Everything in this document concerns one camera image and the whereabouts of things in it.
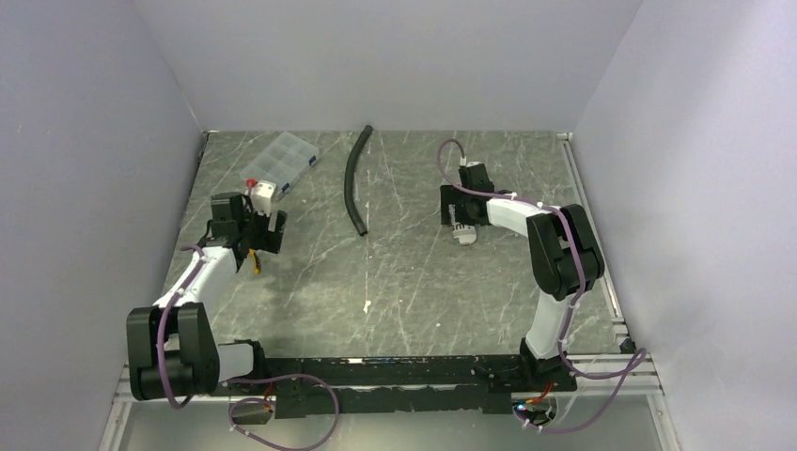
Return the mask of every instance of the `marble tabletop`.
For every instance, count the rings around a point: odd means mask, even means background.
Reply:
[[[279,132],[213,132],[180,227],[178,248],[196,242],[212,194],[242,191],[238,173]],[[456,137],[496,188],[549,204],[578,202],[550,132],[379,132],[363,151],[356,202],[368,234],[357,235],[343,205],[343,170],[358,132],[295,132],[320,149],[279,202],[288,213],[282,252],[247,260],[211,313],[220,343],[256,339],[271,357],[454,355],[517,352],[538,290],[524,237],[482,227],[468,247],[440,225],[434,155]],[[456,179],[459,156],[444,163]],[[190,255],[175,251],[170,287]],[[602,282],[570,328],[570,352],[618,352]]]

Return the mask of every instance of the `clear plastic container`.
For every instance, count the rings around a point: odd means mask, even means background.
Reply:
[[[277,186],[277,201],[296,184],[305,170],[319,160],[319,148],[283,132],[241,171],[241,179],[270,181]]]

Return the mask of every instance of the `curved black tube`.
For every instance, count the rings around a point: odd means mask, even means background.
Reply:
[[[357,168],[357,160],[360,158],[360,153],[362,153],[372,132],[373,127],[366,125],[349,153],[349,160],[346,161],[346,171],[343,173],[343,202],[346,204],[346,212],[352,218],[354,228],[357,229],[357,233],[361,237],[366,236],[368,228],[366,223],[363,222],[363,218],[360,217],[360,213],[357,212],[357,206],[354,205],[354,169]]]

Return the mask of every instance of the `white wall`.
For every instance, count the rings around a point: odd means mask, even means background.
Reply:
[[[576,128],[687,451],[797,440],[795,23],[788,1],[648,0]]]
[[[0,3],[0,449],[97,449],[201,133],[132,2]]]
[[[205,129],[570,131],[641,0],[135,0]]]

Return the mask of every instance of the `yellow object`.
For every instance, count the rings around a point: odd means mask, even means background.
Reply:
[[[255,254],[255,249],[249,249],[249,255],[255,260],[255,274],[260,274],[260,258]]]

